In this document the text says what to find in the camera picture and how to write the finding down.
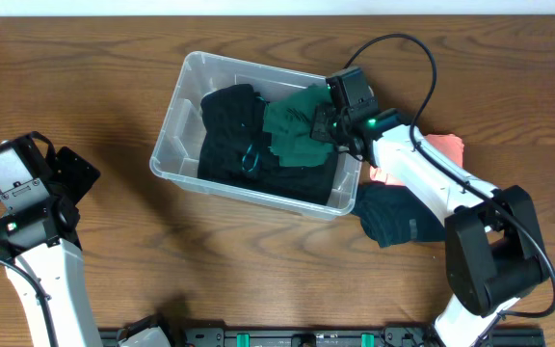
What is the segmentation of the dark green garment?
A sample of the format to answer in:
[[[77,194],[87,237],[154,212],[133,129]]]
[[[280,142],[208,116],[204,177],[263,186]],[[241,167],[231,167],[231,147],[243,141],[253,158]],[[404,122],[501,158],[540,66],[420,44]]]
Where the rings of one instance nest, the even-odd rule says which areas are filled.
[[[320,170],[334,154],[333,145],[310,137],[315,109],[330,101],[325,87],[311,85],[270,102],[250,84],[241,84],[246,110],[237,121],[243,153],[239,169],[248,175],[290,176]]]

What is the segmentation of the large black garment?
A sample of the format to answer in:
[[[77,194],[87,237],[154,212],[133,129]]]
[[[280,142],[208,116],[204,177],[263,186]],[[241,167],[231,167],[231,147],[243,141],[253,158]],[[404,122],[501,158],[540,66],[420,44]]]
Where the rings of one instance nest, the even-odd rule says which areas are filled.
[[[204,145],[198,178],[293,200],[326,205],[333,188],[338,156],[316,167],[282,167],[267,147]]]

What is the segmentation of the small black garment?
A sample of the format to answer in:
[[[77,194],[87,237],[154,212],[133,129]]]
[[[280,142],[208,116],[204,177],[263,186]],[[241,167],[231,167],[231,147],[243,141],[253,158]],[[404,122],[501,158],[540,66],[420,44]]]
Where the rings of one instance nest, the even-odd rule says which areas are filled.
[[[250,84],[206,95],[201,103],[206,130],[198,177],[214,181],[258,181],[269,175],[270,136],[263,132],[266,100]]]

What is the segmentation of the pink garment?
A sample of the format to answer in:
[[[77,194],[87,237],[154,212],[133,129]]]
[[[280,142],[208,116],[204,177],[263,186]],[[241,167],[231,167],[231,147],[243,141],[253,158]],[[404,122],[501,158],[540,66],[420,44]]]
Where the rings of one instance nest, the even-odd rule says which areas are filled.
[[[429,134],[425,136],[425,139],[431,146],[439,150],[457,166],[459,166],[460,168],[463,167],[464,144],[463,140],[460,137],[454,134]],[[369,176],[373,182],[380,182],[384,185],[389,186],[403,186],[402,181],[379,168],[371,167],[369,171]]]

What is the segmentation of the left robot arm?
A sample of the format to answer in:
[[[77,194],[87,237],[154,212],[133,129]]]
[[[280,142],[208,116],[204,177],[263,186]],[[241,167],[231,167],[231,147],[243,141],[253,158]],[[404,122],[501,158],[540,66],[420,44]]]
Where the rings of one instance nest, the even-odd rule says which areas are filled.
[[[0,145],[0,264],[36,346],[99,346],[76,227],[100,172],[32,131]]]

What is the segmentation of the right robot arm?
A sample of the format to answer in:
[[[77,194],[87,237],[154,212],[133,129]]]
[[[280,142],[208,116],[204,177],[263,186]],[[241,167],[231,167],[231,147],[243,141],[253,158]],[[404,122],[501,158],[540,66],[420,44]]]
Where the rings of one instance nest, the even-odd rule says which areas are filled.
[[[353,157],[397,177],[445,228],[453,295],[433,324],[436,344],[482,346],[535,287],[549,281],[555,296],[555,269],[534,204],[522,188],[501,190],[468,173],[431,146],[414,119],[371,102],[318,106],[310,136],[346,147]],[[537,315],[554,310],[555,297]]]

